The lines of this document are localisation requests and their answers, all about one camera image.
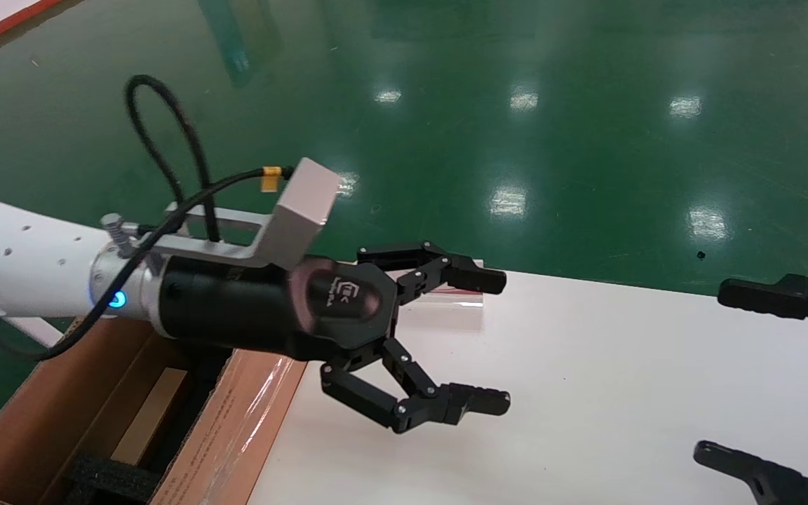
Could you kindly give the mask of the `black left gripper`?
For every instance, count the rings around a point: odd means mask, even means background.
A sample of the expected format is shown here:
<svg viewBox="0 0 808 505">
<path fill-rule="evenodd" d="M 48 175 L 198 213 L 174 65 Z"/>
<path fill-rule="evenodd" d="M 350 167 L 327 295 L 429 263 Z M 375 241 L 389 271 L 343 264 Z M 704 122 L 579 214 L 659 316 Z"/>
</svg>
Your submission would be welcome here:
<svg viewBox="0 0 808 505">
<path fill-rule="evenodd" d="M 408 304 L 441 285 L 499 295 L 506 273 L 430 242 L 361 248 L 357 262 L 371 264 L 308 256 L 286 271 L 173 259 L 161 282 L 159 323 L 179 341 L 326 362 L 323 393 L 397 434 L 424 423 L 456 426 L 469 412 L 505 415 L 510 393 L 437 384 L 397 339 L 386 338 L 397 302 Z M 390 271 L 404 274 L 394 283 Z M 376 361 L 404 399 L 354 374 Z"/>
</svg>

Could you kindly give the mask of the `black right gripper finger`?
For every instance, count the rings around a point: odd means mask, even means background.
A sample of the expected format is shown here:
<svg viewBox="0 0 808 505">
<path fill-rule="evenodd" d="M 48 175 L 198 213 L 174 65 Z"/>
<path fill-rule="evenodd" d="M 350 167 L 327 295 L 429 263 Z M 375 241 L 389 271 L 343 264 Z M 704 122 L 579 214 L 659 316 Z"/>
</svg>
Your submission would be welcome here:
<svg viewBox="0 0 808 505">
<path fill-rule="evenodd" d="M 724 307 L 780 318 L 808 319 L 808 277 L 802 275 L 785 275 L 774 284 L 725 279 L 716 298 Z"/>
<path fill-rule="evenodd" d="M 717 443 L 697 443 L 693 458 L 744 482 L 757 504 L 808 504 L 808 477 L 793 468 Z"/>
</svg>

